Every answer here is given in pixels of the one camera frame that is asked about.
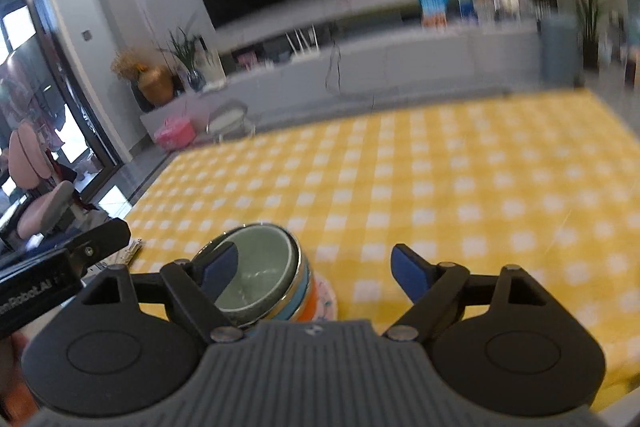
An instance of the dried flower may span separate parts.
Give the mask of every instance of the dried flower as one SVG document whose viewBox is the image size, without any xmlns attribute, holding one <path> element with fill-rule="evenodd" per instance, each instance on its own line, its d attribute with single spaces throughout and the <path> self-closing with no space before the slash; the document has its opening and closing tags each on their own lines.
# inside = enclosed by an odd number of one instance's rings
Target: dried flower
<svg viewBox="0 0 640 427">
<path fill-rule="evenodd" d="M 118 75 L 118 78 L 137 82 L 140 73 L 148 70 L 148 66 L 140 59 L 140 54 L 133 48 L 127 48 L 116 55 L 111 63 L 111 71 Z"/>
</svg>

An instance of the pink basket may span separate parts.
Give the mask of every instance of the pink basket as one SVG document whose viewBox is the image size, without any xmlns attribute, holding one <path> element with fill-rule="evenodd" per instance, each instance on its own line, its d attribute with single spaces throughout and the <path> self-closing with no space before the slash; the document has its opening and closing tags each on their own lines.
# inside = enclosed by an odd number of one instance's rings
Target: pink basket
<svg viewBox="0 0 640 427">
<path fill-rule="evenodd" d="M 154 141 L 165 151 L 175 151 L 187 147 L 195 137 L 196 132 L 188 118 L 167 118 L 154 134 Z"/>
</svg>

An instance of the bowl rim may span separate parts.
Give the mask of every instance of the bowl rim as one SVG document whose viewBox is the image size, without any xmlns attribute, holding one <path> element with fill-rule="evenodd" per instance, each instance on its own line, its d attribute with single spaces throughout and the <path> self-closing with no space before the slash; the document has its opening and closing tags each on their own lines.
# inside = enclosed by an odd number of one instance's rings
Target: bowl rim
<svg viewBox="0 0 640 427">
<path fill-rule="evenodd" d="M 287 259 L 287 265 L 283 270 L 282 275 L 280 276 L 278 281 L 272 286 L 271 290 L 269 290 L 269 292 L 266 295 L 264 295 L 262 298 L 258 299 L 257 301 L 254 301 L 251 304 L 248 304 L 247 306 L 244 306 L 241 308 L 218 307 L 218 309 L 221 312 L 223 312 L 223 314 L 232 314 L 232 315 L 241 314 L 242 312 L 248 311 L 251 308 L 257 307 L 261 302 L 264 302 L 265 299 L 268 299 L 271 296 L 273 289 L 279 286 L 282 283 L 282 281 L 286 278 L 287 273 L 289 272 L 290 266 L 293 263 L 294 257 L 297 257 L 297 262 L 296 262 L 295 272 L 291 277 L 291 282 L 289 283 L 289 285 L 287 285 L 287 290 L 286 292 L 284 292 L 284 295 L 281 298 L 279 298 L 272 307 L 270 307 L 266 312 L 260 315 L 260 317 L 257 317 L 255 320 L 251 320 L 247 324 L 252 324 L 265 317 L 268 317 L 271 314 L 277 313 L 277 311 L 286 304 L 287 295 L 289 294 L 289 291 L 292 285 L 294 285 L 296 283 L 296 280 L 299 279 L 298 277 L 299 274 L 302 272 L 300 269 L 302 265 L 302 260 L 303 260 L 302 248 L 300 247 L 300 244 L 297 238 L 288 230 L 284 229 L 284 227 L 281 227 L 280 225 L 276 225 L 275 223 L 270 223 L 268 221 L 257 221 L 254 223 L 246 223 L 244 225 L 240 225 L 239 227 L 235 227 L 234 229 L 228 230 L 227 232 L 221 233 L 218 237 L 209 241 L 194 256 L 194 257 L 197 257 L 199 254 L 201 254 L 203 251 L 207 250 L 208 248 L 217 248 L 219 245 L 222 245 L 225 241 L 231 241 L 231 236 L 233 236 L 235 233 L 242 232 L 243 230 L 249 229 L 251 227 L 258 227 L 258 226 L 276 229 L 277 232 L 281 233 L 285 237 L 285 239 L 288 240 L 290 249 L 289 249 L 289 258 Z"/>
</svg>

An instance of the metal screw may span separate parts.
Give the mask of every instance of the metal screw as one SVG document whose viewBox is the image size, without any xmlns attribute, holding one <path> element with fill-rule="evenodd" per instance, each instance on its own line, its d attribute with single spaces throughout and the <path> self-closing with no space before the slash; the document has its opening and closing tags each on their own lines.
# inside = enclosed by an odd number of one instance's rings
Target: metal screw
<svg viewBox="0 0 640 427">
<path fill-rule="evenodd" d="M 412 326 L 391 326 L 386 336 L 395 342 L 411 342 L 418 338 L 418 330 Z"/>
<path fill-rule="evenodd" d="M 231 344 L 239 341 L 244 333 L 233 326 L 220 326 L 211 331 L 211 340 L 219 344 Z"/>
</svg>

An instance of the pink chair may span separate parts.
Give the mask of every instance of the pink chair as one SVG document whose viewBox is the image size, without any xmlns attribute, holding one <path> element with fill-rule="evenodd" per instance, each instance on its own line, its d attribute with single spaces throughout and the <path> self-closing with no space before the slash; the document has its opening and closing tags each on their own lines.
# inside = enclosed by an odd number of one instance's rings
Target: pink chair
<svg viewBox="0 0 640 427">
<path fill-rule="evenodd" d="M 23 190 L 37 188 L 40 182 L 52 187 L 50 192 L 33 201 L 18 220 L 17 233 L 20 238 L 27 240 L 38 233 L 46 235 L 62 219 L 66 210 L 71 210 L 75 217 L 84 215 L 72 203 L 73 184 L 58 178 L 28 121 L 23 121 L 11 133 L 9 174 Z"/>
</svg>

